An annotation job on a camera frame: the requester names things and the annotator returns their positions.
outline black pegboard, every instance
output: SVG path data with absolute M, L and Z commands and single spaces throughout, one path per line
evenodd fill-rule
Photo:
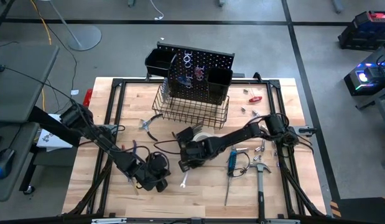
M 231 69 L 234 61 L 234 54 L 226 54 L 221 52 L 214 52 L 203 49 L 196 49 L 191 47 L 163 44 L 158 42 L 157 48 L 162 50 L 168 50 L 177 54 L 176 59 L 169 72 L 169 90 L 170 96 L 186 100 L 194 100 L 204 103 L 221 104 L 214 99 L 210 99 L 208 94 L 208 83 L 206 82 L 207 71 L 210 68 L 225 68 Z M 186 67 L 184 61 L 185 53 L 190 54 L 190 67 Z M 200 67 L 204 69 L 203 77 L 198 80 L 195 75 L 195 68 Z M 191 87 L 187 88 L 186 85 L 181 84 L 177 79 L 179 77 L 192 77 Z

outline blue screwdriver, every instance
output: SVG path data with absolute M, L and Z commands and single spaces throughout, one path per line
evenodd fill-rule
M 228 158 L 228 172 L 227 172 L 228 185 L 227 185 L 227 193 L 225 195 L 224 206 L 227 206 L 228 192 L 230 191 L 231 178 L 234 177 L 235 164 L 236 164 L 236 148 L 235 146 L 231 146 L 230 157 Z

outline pliers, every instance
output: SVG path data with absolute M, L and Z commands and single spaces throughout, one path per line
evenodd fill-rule
M 148 136 L 149 136 L 152 140 L 157 141 L 157 139 L 156 139 L 154 136 L 152 136 L 151 133 L 149 132 L 149 124 L 150 124 L 153 120 L 155 120 L 156 118 L 158 118 L 158 117 L 160 117 L 160 116 L 162 116 L 162 115 L 163 115 L 163 114 L 157 114 L 157 115 L 151 117 L 148 121 L 144 121 L 143 119 L 141 119 L 141 121 L 142 121 L 142 126 L 141 126 L 140 128 L 138 128 L 138 129 L 145 129 L 145 130 L 147 131 Z

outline wooden table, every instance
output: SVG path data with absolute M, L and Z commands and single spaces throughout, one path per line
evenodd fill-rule
M 285 110 L 290 119 L 290 125 L 305 125 L 302 107 L 300 104 L 297 87 L 293 78 L 281 78 L 281 90 L 283 94 Z M 103 124 L 111 89 L 112 78 L 97 78 L 94 85 L 93 96 L 89 109 L 94 114 L 95 124 Z M 251 97 L 243 93 L 243 88 L 251 88 L 256 96 L 263 96 L 261 102 L 248 105 L 247 100 Z M 120 124 L 125 125 L 126 130 L 118 134 L 117 145 L 124 144 L 132 147 L 135 139 L 138 145 L 147 146 L 155 151 L 153 140 L 149 138 L 144 130 L 138 130 L 140 119 L 149 119 L 154 115 L 151 109 L 158 84 L 153 83 L 128 83 L 121 114 Z M 228 119 L 224 128 L 213 130 L 204 128 L 204 132 L 217 136 L 228 134 L 241 128 L 250 118 L 252 110 L 260 114 L 268 114 L 269 103 L 266 87 L 264 85 L 231 85 L 228 95 L 230 96 L 230 107 Z M 241 106 L 246 108 L 245 114 L 241 112 Z M 188 125 L 167 119 L 157 119 L 150 126 L 150 131 L 158 140 L 173 139 L 171 132 L 175 133 L 185 129 Z M 261 139 L 250 139 L 237 145 L 237 147 L 250 148 L 251 159 L 256 155 L 254 149 L 261 145 Z M 174 142 L 162 144 L 168 151 L 178 152 L 180 149 Z M 262 162 L 267 164 L 272 173 L 264 173 L 264 196 L 266 201 L 266 218 L 276 218 L 277 214 L 283 213 L 287 216 L 285 199 L 282 189 L 281 173 L 276 166 L 277 157 L 273 156 L 274 148 L 271 142 L 266 143 L 266 151 L 262 153 Z M 67 196 L 63 205 L 63 212 L 73 209 L 91 185 L 96 162 L 98 148 L 94 144 L 85 144 L 79 147 L 72 176 L 68 187 Z M 147 156 L 144 150 L 137 152 L 142 158 Z M 325 205 L 318 181 L 317 170 L 311 150 L 305 146 L 295 147 L 295 161 L 299 173 L 300 185 L 304 192 L 317 208 L 323 212 Z M 187 187 L 180 188 L 183 179 L 178 161 L 178 155 L 167 155 L 170 160 L 171 175 L 166 179 L 169 186 L 158 193 L 155 189 L 151 191 L 139 190 L 135 195 L 133 187 L 128 184 L 127 178 L 113 166 L 111 181 L 109 184 L 108 199 L 105 214 L 115 212 L 117 217 L 145 217 L 145 218 L 257 218 L 257 170 L 249 169 L 247 174 L 231 181 L 228 204 L 224 206 L 226 185 L 228 178 L 227 158 L 229 149 L 212 161 L 205 163 L 203 167 L 190 170 L 187 179 Z M 247 158 L 238 156 L 237 167 L 245 166 Z M 292 203 L 297 212 L 295 193 L 290 187 Z M 96 198 L 96 208 L 101 196 L 101 188 Z

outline gray floor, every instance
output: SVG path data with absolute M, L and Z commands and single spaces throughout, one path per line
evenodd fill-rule
M 54 1 L 66 19 L 152 20 L 159 16 L 149 1 L 137 0 L 128 8 L 126 0 Z M 168 20 L 208 21 L 285 21 L 281 0 L 232 0 L 224 8 L 214 1 L 155 1 Z M 385 0 L 342 0 L 345 11 L 335 14 L 331 0 L 288 0 L 293 21 L 348 22 L 367 10 L 385 10 Z M 42 15 L 56 19 L 47 2 L 38 2 Z M 8 17 L 37 18 L 28 1 L 16 1 Z M 51 24 L 64 41 L 64 26 Z M 307 124 L 310 113 L 299 70 L 286 26 L 198 26 L 198 25 L 97 25 L 101 43 L 86 52 L 73 52 L 78 60 L 74 89 L 75 99 L 82 101 L 95 77 L 144 76 L 144 59 L 157 41 L 235 53 L 233 70 L 251 77 L 296 78 Z M 295 27 L 317 113 L 322 125 L 333 171 L 341 198 L 385 197 L 385 129 L 376 110 L 362 112 L 354 107 L 342 78 L 369 52 L 340 50 L 337 35 L 342 27 Z M 52 36 L 53 43 L 60 45 Z M 0 27 L 0 43 L 18 41 L 47 44 L 41 24 L 10 24 Z M 62 49 L 50 74 L 52 85 L 69 93 L 74 62 Z M 58 96 L 60 105 L 66 99 Z M 51 90 L 46 90 L 46 107 L 57 110 Z M 329 203 L 327 180 L 322 160 L 315 147 L 315 162 L 325 203 Z M 35 175 L 38 187 L 33 197 L 14 191 L 8 202 L 0 203 L 0 220 L 56 215 L 61 212 L 71 168 L 48 167 Z

